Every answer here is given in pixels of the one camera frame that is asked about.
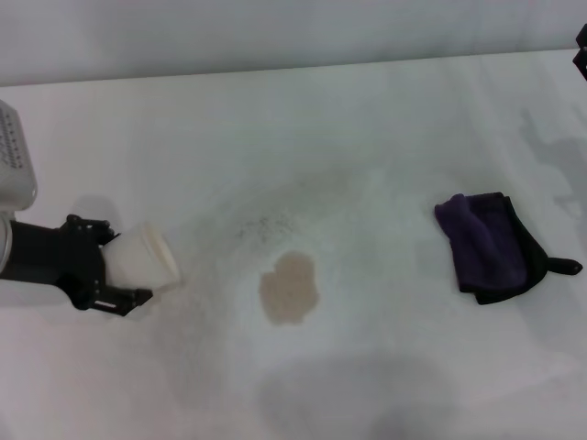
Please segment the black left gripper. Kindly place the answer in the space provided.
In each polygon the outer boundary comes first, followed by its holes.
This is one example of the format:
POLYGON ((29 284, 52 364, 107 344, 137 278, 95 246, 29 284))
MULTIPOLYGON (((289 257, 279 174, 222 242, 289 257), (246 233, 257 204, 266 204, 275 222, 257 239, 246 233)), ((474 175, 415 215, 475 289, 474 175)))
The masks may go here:
POLYGON ((7 278, 58 288, 81 311, 126 316, 153 297, 150 289, 106 285, 101 247, 120 236, 107 220, 68 214, 58 228, 12 220, 7 278))

